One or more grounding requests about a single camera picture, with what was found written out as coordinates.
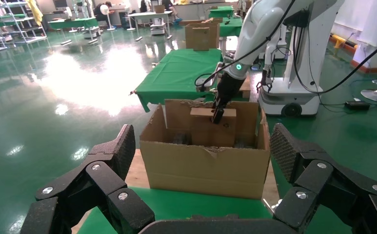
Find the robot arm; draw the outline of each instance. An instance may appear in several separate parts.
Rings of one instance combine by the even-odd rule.
[[[301,9],[307,8],[316,0],[258,0],[256,1],[244,19],[234,60],[244,57],[260,44],[266,44],[266,57],[263,69],[262,84],[271,84],[270,74],[271,55],[276,49],[280,39],[280,26],[282,18],[289,17]],[[256,49],[251,54],[240,59],[231,66],[225,68],[220,83],[217,86],[217,94],[213,107],[215,108],[213,123],[218,124],[226,104],[236,95],[243,84],[249,67],[258,55],[263,52],[264,46]]]

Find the glossy floor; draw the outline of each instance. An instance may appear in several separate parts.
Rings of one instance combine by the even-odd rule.
[[[0,52],[0,234],[18,233],[36,189],[78,166],[93,145],[113,139],[124,124],[133,124],[139,136],[151,113],[129,93],[152,63],[185,48],[183,28],[173,27],[170,41],[142,33],[144,39],[134,42],[135,32],[108,32],[99,45],[68,35],[69,46],[49,33],[49,40]],[[321,85],[332,86],[351,69],[344,53],[328,52]],[[349,83],[370,78],[355,74],[322,100],[350,100]],[[352,86],[357,97],[374,87],[363,81]],[[271,117],[270,128],[282,122],[296,137],[319,143],[338,162],[377,180],[377,107],[354,114],[330,109],[320,107],[314,118]]]

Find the table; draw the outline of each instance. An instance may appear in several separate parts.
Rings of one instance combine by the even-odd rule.
[[[204,73],[213,73],[221,61],[221,51],[172,50],[145,77],[135,89],[142,106],[149,112],[148,103],[164,103],[165,99],[197,99],[212,93],[196,91],[195,79]]]
[[[62,29],[62,28],[79,28],[79,27],[97,27],[98,21],[96,18],[83,18],[83,19],[75,19],[72,21],[66,21],[64,19],[51,21],[49,22],[49,26],[53,29]]]
[[[187,219],[191,215],[240,218],[272,218],[261,201],[167,190],[132,188],[154,211],[155,220]],[[98,208],[92,210],[78,234],[116,234]]]
[[[75,19],[75,20],[56,20],[56,21],[51,21],[49,22],[49,27],[53,29],[62,29],[62,34],[63,37],[65,37],[65,33],[63,31],[63,28],[88,28],[89,30],[89,35],[91,37],[91,40],[88,42],[89,44],[96,42],[98,39],[94,39],[92,36],[92,28],[93,27],[98,27],[98,21],[95,17],[93,18],[82,18],[82,19]],[[61,43],[61,45],[67,45],[68,43],[72,42],[71,40],[67,40]]]
[[[157,19],[157,18],[162,18],[167,19],[167,32],[168,32],[168,37],[167,39],[170,39],[172,35],[170,35],[170,24],[168,21],[168,14],[172,13],[172,11],[164,11],[164,13],[155,13],[155,12],[144,12],[144,13],[133,13],[129,14],[129,25],[131,25],[131,17],[135,18],[135,26],[137,28],[137,36],[138,38],[135,39],[135,41],[140,41],[142,37],[139,36],[139,31],[138,31],[138,19],[140,20],[149,20],[149,19]]]
[[[226,52],[226,41],[227,37],[229,36],[240,36],[241,27],[243,26],[243,21],[241,18],[233,18],[231,17],[228,19],[227,17],[223,17],[223,22],[220,23],[220,37],[223,37],[221,40],[221,52],[223,56]]]
[[[232,6],[219,6],[217,9],[211,9],[208,18],[233,16],[234,9]]]

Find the cable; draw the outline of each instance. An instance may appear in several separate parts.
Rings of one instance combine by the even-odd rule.
[[[309,45],[308,45],[308,54],[309,54],[309,55],[308,55],[308,57],[309,57],[309,71],[310,71],[310,76],[312,77],[313,83],[314,83],[315,86],[316,86],[316,91],[318,91],[318,88],[317,88],[317,85],[316,85],[315,79],[313,78],[312,66],[311,66],[311,64],[310,64],[310,61],[311,61],[311,60],[310,60],[310,29],[309,29],[309,27],[308,27],[308,29],[307,29],[307,34],[308,34],[308,39],[309,39]],[[349,89],[351,90],[351,95],[352,95],[352,98],[353,98],[353,99],[355,99],[355,96],[354,96],[354,92],[353,92],[353,90],[352,90],[352,84],[355,83],[355,82],[360,82],[360,81],[370,81],[370,80],[358,79],[358,80],[354,80],[354,81],[352,81],[352,82],[349,84]],[[334,112],[334,113],[347,113],[347,114],[351,114],[351,113],[353,113],[353,112],[346,112],[346,111],[333,111],[333,110],[327,108],[326,106],[331,106],[331,107],[335,107],[335,108],[342,108],[342,107],[338,107],[338,106],[345,105],[345,103],[342,103],[342,104],[324,104],[324,103],[322,102],[322,100],[320,99],[320,95],[317,94],[317,96],[319,97],[319,102],[320,102],[320,104],[321,104],[326,110],[328,110],[328,111],[330,111],[330,112]],[[369,103],[369,102],[366,102],[366,103],[368,103],[368,104],[370,104],[370,105],[372,105],[372,106],[377,106],[377,104],[373,104],[373,103]]]
[[[245,55],[243,55],[243,56],[240,57],[239,59],[234,60],[234,61],[232,61],[231,63],[229,63],[229,64],[227,64],[227,65],[221,67],[221,68],[218,69],[217,71],[213,72],[213,73],[209,76],[209,78],[207,78],[207,79],[204,81],[204,83],[203,83],[202,85],[198,85],[197,87],[201,86],[201,88],[203,88],[204,85],[205,85],[208,81],[210,81],[210,80],[213,78],[213,76],[214,76],[215,74],[221,72],[221,71],[224,70],[225,68],[227,68],[227,67],[233,65],[234,63],[236,63],[236,62],[242,60],[243,58],[249,56],[249,55],[252,54],[254,51],[256,51],[256,50],[258,50],[260,47],[262,47],[266,42],[268,42],[269,39],[270,39],[270,38],[276,33],[276,30],[279,28],[279,26],[283,23],[284,18],[286,18],[287,13],[289,13],[290,8],[292,8],[292,5],[295,3],[295,1],[296,1],[296,0],[292,0],[292,1],[290,2],[289,6],[287,7],[287,9],[286,9],[286,11],[284,12],[283,16],[280,18],[280,20],[279,20],[277,26],[274,28],[273,32],[271,32],[271,34],[270,34],[268,37],[266,37],[266,39],[265,39],[262,43],[260,43],[260,44],[259,44],[256,48],[254,48],[253,50],[247,52]]]
[[[194,80],[194,85],[197,86],[197,87],[200,87],[200,85],[197,85],[197,80],[200,79],[202,76],[205,76],[205,75],[211,75],[211,73],[204,73],[204,74],[201,74],[197,77],[196,80]]]
[[[298,78],[299,80],[299,83],[303,86],[304,89],[306,89],[307,91],[311,92],[311,93],[314,93],[314,94],[325,94],[325,93],[328,93],[334,89],[336,89],[337,87],[339,87],[341,84],[343,84],[345,81],[347,81],[364,63],[366,63],[370,58],[372,58],[375,54],[377,53],[377,49],[374,50],[368,57],[366,57],[354,70],[352,70],[343,80],[341,80],[338,84],[336,84],[335,86],[333,86],[332,88],[326,90],[326,91],[322,91],[322,92],[314,92],[312,90],[310,90],[301,80],[299,74],[298,74],[298,68],[297,68],[297,65],[296,65],[296,33],[294,33],[294,40],[293,40],[293,67],[295,69],[295,72],[296,72],[296,77]]]

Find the yellow object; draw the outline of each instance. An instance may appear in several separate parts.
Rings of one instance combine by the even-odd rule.
[[[340,47],[340,45],[341,45],[342,43],[344,43],[344,42],[346,41],[345,39],[341,38],[341,37],[338,36],[338,35],[333,35],[332,37],[336,39],[335,48],[337,48],[337,49]]]
[[[26,2],[30,10],[32,10],[33,18],[35,18],[36,23],[41,26],[43,14],[36,5],[36,0],[27,0]]]
[[[333,35],[332,37],[336,39],[336,44],[335,44],[335,55],[337,55],[337,52],[339,51],[340,45],[341,45],[342,43],[345,43],[346,40],[343,39],[343,38],[341,38],[341,37],[338,36],[338,35]]]

